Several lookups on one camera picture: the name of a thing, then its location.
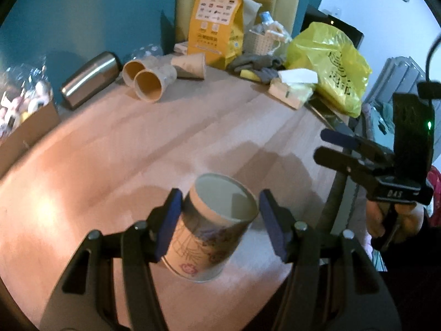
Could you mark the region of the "white patterned paper cup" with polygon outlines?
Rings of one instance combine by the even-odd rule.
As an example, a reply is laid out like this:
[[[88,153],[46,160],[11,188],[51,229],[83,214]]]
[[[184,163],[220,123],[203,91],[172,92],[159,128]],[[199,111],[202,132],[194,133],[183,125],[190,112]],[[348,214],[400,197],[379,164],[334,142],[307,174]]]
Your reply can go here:
[[[234,178],[218,173],[197,177],[163,262],[192,282],[218,277],[258,213],[253,194]]]

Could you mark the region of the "brown paper cup right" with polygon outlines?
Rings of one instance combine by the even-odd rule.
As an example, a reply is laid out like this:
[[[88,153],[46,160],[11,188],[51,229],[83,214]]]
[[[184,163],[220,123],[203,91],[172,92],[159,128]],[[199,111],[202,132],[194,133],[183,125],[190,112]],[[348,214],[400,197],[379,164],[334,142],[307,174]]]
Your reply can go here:
[[[206,77],[206,56],[204,53],[175,56],[170,64],[181,79],[201,79]]]

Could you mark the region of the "brown paper cup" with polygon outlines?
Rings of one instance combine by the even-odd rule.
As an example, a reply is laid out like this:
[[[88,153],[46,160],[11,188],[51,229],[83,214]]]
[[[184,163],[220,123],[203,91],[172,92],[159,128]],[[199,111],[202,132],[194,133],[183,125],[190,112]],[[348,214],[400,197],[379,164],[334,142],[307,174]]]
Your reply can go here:
[[[149,55],[145,58],[135,58],[124,64],[122,70],[123,81],[128,87],[134,86],[135,76],[143,71],[159,65],[159,59]]]
[[[204,53],[175,56],[170,64],[181,79],[201,79],[206,77],[206,56]]]
[[[165,90],[175,82],[177,72],[174,66],[165,64],[140,71],[134,80],[134,89],[138,98],[149,102],[158,102]]]

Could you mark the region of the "brown paper cup front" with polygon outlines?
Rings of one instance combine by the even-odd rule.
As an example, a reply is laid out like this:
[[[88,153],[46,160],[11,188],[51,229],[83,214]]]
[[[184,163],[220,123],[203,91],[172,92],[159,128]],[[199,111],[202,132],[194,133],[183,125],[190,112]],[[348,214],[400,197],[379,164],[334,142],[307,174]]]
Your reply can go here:
[[[149,102],[158,102],[165,90],[175,82],[177,72],[174,66],[165,64],[140,71],[134,80],[134,89],[138,98]]]

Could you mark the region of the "brown paper cup rear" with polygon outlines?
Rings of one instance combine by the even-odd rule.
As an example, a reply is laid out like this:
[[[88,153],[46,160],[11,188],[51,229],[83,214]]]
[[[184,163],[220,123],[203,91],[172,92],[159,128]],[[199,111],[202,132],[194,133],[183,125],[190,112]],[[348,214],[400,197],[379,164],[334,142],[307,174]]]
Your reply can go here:
[[[124,64],[122,70],[123,81],[128,87],[134,86],[135,76],[143,71],[159,65],[159,59],[149,55],[145,58],[135,58]]]

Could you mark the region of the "yellow plastic bag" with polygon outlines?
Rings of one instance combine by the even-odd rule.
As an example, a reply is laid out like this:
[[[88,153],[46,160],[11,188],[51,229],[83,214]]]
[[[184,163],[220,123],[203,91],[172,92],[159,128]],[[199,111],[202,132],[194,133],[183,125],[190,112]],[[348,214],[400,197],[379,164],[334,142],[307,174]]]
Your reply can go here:
[[[359,117],[372,69],[343,31],[311,23],[290,42],[284,66],[315,71],[318,93],[340,113]]]

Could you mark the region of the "tissue pack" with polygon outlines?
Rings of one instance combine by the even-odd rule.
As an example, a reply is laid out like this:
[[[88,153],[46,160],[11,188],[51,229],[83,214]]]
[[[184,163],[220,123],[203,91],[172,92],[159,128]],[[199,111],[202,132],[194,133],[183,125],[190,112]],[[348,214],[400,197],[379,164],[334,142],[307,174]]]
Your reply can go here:
[[[318,74],[313,70],[297,68],[281,70],[271,80],[269,94],[285,105],[298,110],[313,95],[318,84]]]

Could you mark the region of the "grey gloves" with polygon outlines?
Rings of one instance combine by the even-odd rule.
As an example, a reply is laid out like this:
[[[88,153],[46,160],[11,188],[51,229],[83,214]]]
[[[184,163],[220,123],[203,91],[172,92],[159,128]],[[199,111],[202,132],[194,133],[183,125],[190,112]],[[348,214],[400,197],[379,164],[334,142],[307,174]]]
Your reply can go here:
[[[283,59],[278,56],[244,53],[229,63],[227,70],[236,74],[240,74],[242,70],[250,70],[262,84],[270,84],[278,76],[282,65]]]

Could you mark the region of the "black chair back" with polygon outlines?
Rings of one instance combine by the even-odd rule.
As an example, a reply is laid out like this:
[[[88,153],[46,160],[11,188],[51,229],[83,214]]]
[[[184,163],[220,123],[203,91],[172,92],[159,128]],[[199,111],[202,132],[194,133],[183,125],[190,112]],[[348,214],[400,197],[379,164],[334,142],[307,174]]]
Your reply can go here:
[[[347,24],[337,17],[333,17],[332,15],[320,12],[320,10],[309,4],[306,8],[300,31],[304,31],[308,27],[310,27],[310,24],[312,22],[321,22],[328,25],[333,25],[334,27],[338,28],[340,31],[344,32],[348,36],[356,49],[360,47],[364,39],[364,34],[357,28]]]

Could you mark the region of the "white woven basket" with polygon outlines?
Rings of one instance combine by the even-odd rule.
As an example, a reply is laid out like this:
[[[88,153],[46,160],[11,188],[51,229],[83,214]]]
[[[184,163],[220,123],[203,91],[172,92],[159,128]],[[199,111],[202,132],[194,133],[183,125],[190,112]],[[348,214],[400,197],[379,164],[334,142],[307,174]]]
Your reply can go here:
[[[248,31],[244,34],[243,52],[252,55],[273,55],[281,43],[270,35]]]

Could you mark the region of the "plastic water bottle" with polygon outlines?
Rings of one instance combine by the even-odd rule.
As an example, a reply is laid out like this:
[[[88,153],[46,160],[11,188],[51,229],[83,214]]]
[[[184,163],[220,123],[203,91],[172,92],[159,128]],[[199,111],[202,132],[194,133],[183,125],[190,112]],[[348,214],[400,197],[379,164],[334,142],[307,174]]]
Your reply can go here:
[[[274,30],[274,19],[271,16],[269,11],[263,11],[259,14],[262,29],[264,31],[273,31]]]

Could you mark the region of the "white paper bag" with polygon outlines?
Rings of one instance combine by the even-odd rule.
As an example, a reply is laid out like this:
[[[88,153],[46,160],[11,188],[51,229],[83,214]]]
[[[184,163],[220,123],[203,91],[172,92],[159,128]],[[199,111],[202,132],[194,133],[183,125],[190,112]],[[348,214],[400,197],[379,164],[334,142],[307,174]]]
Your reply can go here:
[[[262,4],[253,0],[242,0],[242,2],[244,32],[246,32],[255,24],[257,14]]]

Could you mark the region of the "cardboard tray box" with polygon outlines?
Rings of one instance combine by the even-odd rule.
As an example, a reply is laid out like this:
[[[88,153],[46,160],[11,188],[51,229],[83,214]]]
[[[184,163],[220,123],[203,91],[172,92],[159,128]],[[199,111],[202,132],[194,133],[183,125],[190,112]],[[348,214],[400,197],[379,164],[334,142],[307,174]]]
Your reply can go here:
[[[53,130],[60,122],[61,118],[54,102],[51,100],[47,105],[30,115],[6,137],[6,139],[1,142],[1,177],[3,177],[14,163],[24,156],[30,148]]]

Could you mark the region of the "stainless steel tumbler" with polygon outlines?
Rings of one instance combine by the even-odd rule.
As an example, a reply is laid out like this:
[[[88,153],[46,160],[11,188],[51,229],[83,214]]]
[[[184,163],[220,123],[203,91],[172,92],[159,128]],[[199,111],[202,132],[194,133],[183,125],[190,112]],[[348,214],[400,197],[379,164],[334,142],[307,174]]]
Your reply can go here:
[[[114,82],[120,74],[120,62],[112,52],[103,52],[89,60],[62,85],[60,92],[73,110]]]

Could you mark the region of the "clear plastic wrapper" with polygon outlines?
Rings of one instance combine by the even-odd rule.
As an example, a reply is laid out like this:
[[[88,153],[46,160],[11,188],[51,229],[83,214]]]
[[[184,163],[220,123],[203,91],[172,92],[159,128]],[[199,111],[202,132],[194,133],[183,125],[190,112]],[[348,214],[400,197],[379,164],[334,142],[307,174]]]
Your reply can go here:
[[[162,48],[159,45],[155,45],[153,43],[150,43],[146,46],[142,46],[140,48],[137,48],[133,50],[130,54],[130,59],[144,59],[149,56],[153,57],[161,57],[164,55],[164,52]]]

